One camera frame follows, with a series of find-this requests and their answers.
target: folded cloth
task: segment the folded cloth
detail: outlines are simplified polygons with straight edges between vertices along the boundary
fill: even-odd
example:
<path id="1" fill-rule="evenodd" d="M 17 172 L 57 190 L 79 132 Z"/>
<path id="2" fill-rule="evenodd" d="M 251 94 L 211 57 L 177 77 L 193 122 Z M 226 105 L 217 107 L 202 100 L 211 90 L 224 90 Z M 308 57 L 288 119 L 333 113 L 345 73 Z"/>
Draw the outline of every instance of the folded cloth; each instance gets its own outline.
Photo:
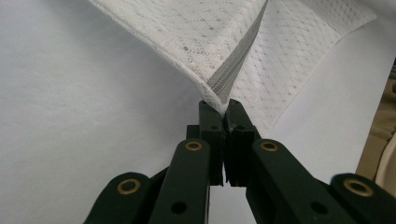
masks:
<path id="1" fill-rule="evenodd" d="M 224 113 L 241 101 L 266 137 L 342 37 L 375 18 L 354 0 L 90 0 L 184 72 Z"/>

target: round hole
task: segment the round hole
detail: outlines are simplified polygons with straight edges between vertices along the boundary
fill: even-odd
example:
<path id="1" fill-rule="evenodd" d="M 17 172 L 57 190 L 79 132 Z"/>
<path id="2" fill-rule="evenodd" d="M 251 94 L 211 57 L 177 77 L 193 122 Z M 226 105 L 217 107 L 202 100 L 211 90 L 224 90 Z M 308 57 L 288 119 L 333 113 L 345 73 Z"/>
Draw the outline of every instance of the round hole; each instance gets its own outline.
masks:
<path id="1" fill-rule="evenodd" d="M 372 188 L 370 188 L 365 183 L 359 181 L 358 179 L 346 179 L 344 180 L 344 186 L 352 193 L 355 193 L 362 197 L 370 197 L 374 194 Z"/>
<path id="2" fill-rule="evenodd" d="M 183 202 L 174 203 L 172 204 L 171 210 L 173 213 L 180 215 L 186 212 L 187 205 Z"/>
<path id="3" fill-rule="evenodd" d="M 327 207 L 321 203 L 313 202 L 311 203 L 311 208 L 318 214 L 326 215 L 329 213 Z"/>
<path id="4" fill-rule="evenodd" d="M 184 147 L 190 151 L 196 151 L 202 148 L 202 144 L 199 142 L 188 142 Z"/>
<path id="5" fill-rule="evenodd" d="M 117 185 L 117 191 L 119 194 L 132 194 L 137 192 L 137 190 L 140 188 L 140 181 L 137 179 L 126 179 L 121 181 Z"/>
<path id="6" fill-rule="evenodd" d="M 243 125 L 238 125 L 238 126 L 236 126 L 236 129 L 237 130 L 245 130 L 246 128 Z"/>
<path id="7" fill-rule="evenodd" d="M 262 142 L 260 147 L 267 151 L 277 151 L 277 145 L 270 142 Z"/>

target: textured fabric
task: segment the textured fabric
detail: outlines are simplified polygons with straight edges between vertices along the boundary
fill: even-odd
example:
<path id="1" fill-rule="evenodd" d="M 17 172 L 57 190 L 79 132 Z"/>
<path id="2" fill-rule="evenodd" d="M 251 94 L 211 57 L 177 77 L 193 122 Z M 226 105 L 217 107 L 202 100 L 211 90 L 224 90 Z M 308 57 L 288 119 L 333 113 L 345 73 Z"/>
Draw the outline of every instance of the textured fabric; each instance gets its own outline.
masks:
<path id="1" fill-rule="evenodd" d="M 231 97 L 244 104 L 259 132 L 271 137 L 277 119 L 329 50 L 374 18 L 352 0 L 270 1 Z"/>
<path id="2" fill-rule="evenodd" d="M 375 18 L 353 0 L 270 0 L 267 8 L 265 0 L 90 1 L 183 71 L 220 113 L 230 96 L 241 101 L 266 137 L 331 47 Z"/>

